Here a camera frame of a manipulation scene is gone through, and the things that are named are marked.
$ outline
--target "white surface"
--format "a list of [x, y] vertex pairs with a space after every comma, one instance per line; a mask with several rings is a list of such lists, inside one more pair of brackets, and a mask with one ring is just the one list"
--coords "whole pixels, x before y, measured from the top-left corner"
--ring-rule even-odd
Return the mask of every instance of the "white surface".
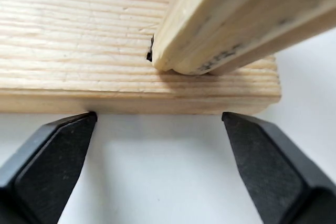
[[[336, 30], [278, 54], [278, 124], [336, 181]], [[0, 165], [41, 124], [65, 115], [0, 115]], [[60, 224], [248, 223], [261, 220], [219, 116], [102, 115]]]

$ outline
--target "wooden strip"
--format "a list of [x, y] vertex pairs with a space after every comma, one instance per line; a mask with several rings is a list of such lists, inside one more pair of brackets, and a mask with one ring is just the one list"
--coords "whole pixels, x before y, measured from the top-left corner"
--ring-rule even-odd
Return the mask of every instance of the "wooden strip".
[[280, 98], [274, 57], [224, 76], [145, 56], [169, 0], [0, 0], [0, 111], [256, 113]]
[[[154, 35], [153, 65], [160, 70], [203, 74], [335, 8], [336, 0], [175, 0]], [[333, 27], [335, 19], [324, 27]], [[282, 49], [269, 45], [269, 53]], [[248, 61], [233, 62], [238, 62], [237, 67]]]
[[228, 63], [212, 70], [210, 73], [221, 76], [225, 73], [231, 72], [237, 68], [250, 64], [253, 61], [260, 59], [263, 56], [269, 55], [274, 51], [280, 51], [284, 48], [290, 47], [305, 39], [313, 37], [324, 31], [329, 30], [331, 27], [336, 26], [336, 9], [327, 12], [301, 26], [295, 28], [270, 42], [249, 51], [246, 54], [237, 57]]

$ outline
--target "wood grain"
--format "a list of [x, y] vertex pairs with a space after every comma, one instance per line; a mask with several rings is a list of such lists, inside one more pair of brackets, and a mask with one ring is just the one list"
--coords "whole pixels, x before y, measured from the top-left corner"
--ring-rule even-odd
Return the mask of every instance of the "wood grain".
[[[335, 8], [336, 0], [174, 0], [154, 35], [153, 65], [182, 74], [226, 70], [235, 62], [243, 66], [249, 53], [265, 44], [269, 50], [249, 62], [316, 35], [321, 29], [310, 25], [312, 20]], [[323, 30], [335, 23], [336, 16], [329, 18]], [[277, 40], [304, 24], [310, 27], [291, 33], [292, 41]]]
[[0, 111], [256, 113], [280, 98], [274, 57], [225, 76], [145, 55], [170, 0], [0, 0]]

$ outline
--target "dark spot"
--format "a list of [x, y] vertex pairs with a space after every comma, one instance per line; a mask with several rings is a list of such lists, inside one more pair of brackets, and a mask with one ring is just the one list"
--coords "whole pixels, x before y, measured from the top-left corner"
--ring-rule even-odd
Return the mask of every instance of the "dark spot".
[[152, 62], [152, 60], [153, 60], [152, 59], [152, 55], [153, 55], [153, 53], [152, 53], [153, 43], [154, 43], [154, 35], [151, 38], [151, 47], [149, 48], [149, 52], [147, 53], [147, 57], [146, 57], [146, 59], [149, 60], [150, 62]]
[[281, 19], [279, 22], [278, 22], [278, 25], [279, 26], [283, 26], [283, 25], [286, 25], [288, 23], [292, 22], [292, 19], [291, 18], [283, 18]]

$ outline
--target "wooden board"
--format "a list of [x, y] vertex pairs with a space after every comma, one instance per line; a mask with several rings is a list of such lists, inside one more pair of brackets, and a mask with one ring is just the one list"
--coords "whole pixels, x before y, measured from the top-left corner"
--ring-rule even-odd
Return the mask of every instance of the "wooden board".
[[169, 0], [0, 0], [0, 111], [252, 114], [280, 98], [273, 57], [225, 76], [146, 61]]

